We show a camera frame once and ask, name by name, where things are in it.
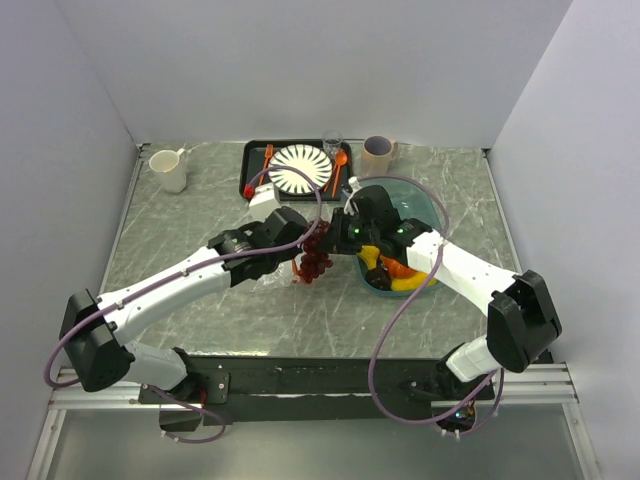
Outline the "red grape bunch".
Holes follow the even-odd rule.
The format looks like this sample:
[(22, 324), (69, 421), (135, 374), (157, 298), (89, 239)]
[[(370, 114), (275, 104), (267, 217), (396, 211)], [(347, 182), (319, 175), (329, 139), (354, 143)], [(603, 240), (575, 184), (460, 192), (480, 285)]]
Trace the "red grape bunch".
[(328, 253), (318, 250), (326, 236), (329, 223), (321, 220), (302, 246), (302, 256), (296, 261), (296, 273), (304, 284), (311, 284), (333, 266)]

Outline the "clear zip top bag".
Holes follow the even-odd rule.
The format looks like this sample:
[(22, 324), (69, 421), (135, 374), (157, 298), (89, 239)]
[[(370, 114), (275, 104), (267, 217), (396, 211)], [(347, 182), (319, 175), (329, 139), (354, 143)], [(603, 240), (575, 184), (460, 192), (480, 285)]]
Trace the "clear zip top bag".
[(300, 280), (299, 267), (302, 264), (303, 250), (292, 259), (281, 263), (273, 272), (255, 280), (253, 291), (267, 291), (286, 288)]

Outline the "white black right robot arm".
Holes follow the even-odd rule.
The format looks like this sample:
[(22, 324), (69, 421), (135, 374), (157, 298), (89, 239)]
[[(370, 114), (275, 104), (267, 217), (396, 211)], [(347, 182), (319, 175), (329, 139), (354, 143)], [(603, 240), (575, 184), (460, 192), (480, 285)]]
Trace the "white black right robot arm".
[(432, 275), (487, 318), (486, 333), (455, 348), (437, 375), (439, 390), (460, 398), (477, 377), (503, 368), (521, 373), (562, 333), (543, 277), (492, 265), (445, 239), (433, 226), (404, 218), (379, 184), (349, 181), (351, 193), (336, 209), (324, 249), (356, 254), (365, 246), (401, 265)]

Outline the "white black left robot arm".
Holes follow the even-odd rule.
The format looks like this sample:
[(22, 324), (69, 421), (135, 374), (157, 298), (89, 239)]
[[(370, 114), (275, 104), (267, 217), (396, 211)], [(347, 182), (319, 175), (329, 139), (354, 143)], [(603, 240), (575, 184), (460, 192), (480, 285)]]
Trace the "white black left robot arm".
[(212, 293), (274, 272), (300, 251), (305, 218), (280, 207), (263, 221), (225, 230), (185, 260), (143, 281), (105, 293), (69, 298), (60, 337), (79, 382), (98, 392), (126, 380), (151, 384), (184, 402), (198, 390), (199, 378), (187, 354), (138, 342), (154, 322)]

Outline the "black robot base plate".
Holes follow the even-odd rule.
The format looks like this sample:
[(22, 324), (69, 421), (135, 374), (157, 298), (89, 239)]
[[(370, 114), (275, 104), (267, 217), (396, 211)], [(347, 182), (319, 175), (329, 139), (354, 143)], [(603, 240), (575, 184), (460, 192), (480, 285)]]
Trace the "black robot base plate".
[(188, 376), (170, 395), (217, 413), (227, 422), (373, 419), (377, 393), (395, 415), (420, 420), (435, 402), (469, 393), (494, 397), (480, 379), (462, 383), (432, 359), (189, 356)]

